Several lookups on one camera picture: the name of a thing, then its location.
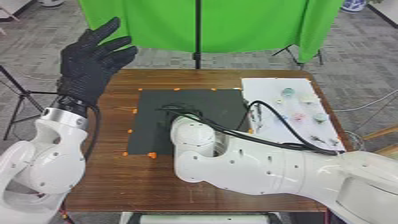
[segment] orange dot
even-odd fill
[[[149,153],[147,153],[147,157],[149,157],[150,159],[156,159],[156,157],[158,157],[156,152],[149,152]]]

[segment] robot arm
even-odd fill
[[[174,120],[170,139],[182,181],[206,181],[248,195],[287,193],[309,197],[349,224],[396,223],[392,159],[367,152],[330,156],[264,146],[220,134],[186,117]]]
[[[42,224],[56,213],[85,170],[79,145],[86,137],[85,118],[46,108],[35,120],[37,136],[19,141],[0,157],[0,223]],[[15,181],[28,191],[7,190]]]
[[[33,140],[19,141],[0,157],[0,223],[49,223],[79,182],[86,108],[95,108],[111,75],[136,54],[134,47],[115,51],[131,43],[129,37],[99,45],[118,23],[113,18],[94,31],[86,30],[78,42],[62,50],[56,106],[44,109],[35,120]],[[26,187],[23,193],[7,189],[10,181]]]

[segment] white sheet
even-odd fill
[[[317,123],[312,118],[314,114],[325,114],[325,109],[319,103],[319,98],[314,94],[309,80],[303,78],[248,78],[241,79],[241,84],[245,100],[248,103],[254,100],[261,100],[269,104],[277,112],[287,117],[285,121],[303,139],[325,149],[344,150],[330,120],[326,119],[323,123]],[[291,98],[282,97],[282,90],[285,88],[294,90]],[[301,114],[305,116],[300,121],[294,120],[294,114]],[[261,137],[280,143],[300,143],[282,125],[282,122],[262,106],[261,116],[257,116],[255,106],[252,107],[248,120],[254,133]]]

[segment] wooden table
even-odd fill
[[[264,212],[325,211],[310,199],[287,195],[246,196],[207,183],[188,184],[172,169],[172,157],[122,156],[138,88],[204,89],[241,87],[241,78],[307,78],[312,81],[332,124],[349,150],[341,125],[312,76],[303,71],[122,70],[101,97],[101,134],[83,180],[67,197],[70,211],[113,212]]]

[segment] metal frame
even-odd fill
[[[195,69],[202,67],[202,0],[195,0],[195,53],[191,54],[195,60]]]
[[[40,115],[37,114],[37,115],[33,115],[33,116],[23,118],[23,119],[19,119],[19,120],[15,119],[17,111],[19,111],[21,103],[23,103],[24,99],[30,101],[30,103],[31,103],[31,105],[33,105],[37,111],[42,112],[44,109],[42,109],[42,106],[39,105],[39,103],[37,103],[37,101],[35,101],[35,99],[33,99],[33,97],[31,97],[31,94],[55,95],[56,93],[55,93],[55,92],[42,92],[42,91],[30,91],[30,90],[26,90],[26,89],[23,89],[21,84],[17,83],[17,81],[15,81],[12,75],[8,74],[8,72],[7,72],[7,70],[5,70],[5,68],[3,68],[1,65],[0,65],[0,72],[3,73],[5,78],[8,79],[8,81],[10,81],[12,85],[14,85],[14,87],[15,87],[15,89],[17,89],[17,91],[19,91],[19,93],[15,93],[17,96],[19,96],[19,98],[17,98],[15,107],[14,107],[14,112],[12,112],[12,116],[10,116],[10,120],[8,120],[8,126],[7,126],[7,129],[5,129],[5,134],[3,134],[3,140],[7,140],[12,125],[17,124],[17,123],[23,122],[23,121],[28,121],[28,120],[39,118],[39,116],[40,116]]]
[[[291,46],[293,46],[293,44],[289,44],[287,47],[282,48],[282,49],[277,51],[275,54],[271,54],[271,57],[277,56],[284,51],[287,51],[289,56],[291,56],[291,58],[293,58],[293,62],[294,62],[294,64],[296,64],[296,66],[300,66],[300,70],[301,70],[301,69],[303,69],[303,63],[298,62],[298,60],[296,60],[296,58],[294,58],[294,55],[293,55],[293,53],[291,53],[291,51],[289,51],[289,47],[291,47]],[[319,59],[319,65],[323,65],[323,64],[325,64],[325,63],[323,63],[323,55],[321,55],[321,51],[319,51],[319,50],[317,50],[317,54],[314,55],[314,57],[317,57],[317,59]]]
[[[282,224],[277,214],[142,214],[120,213],[118,224]]]

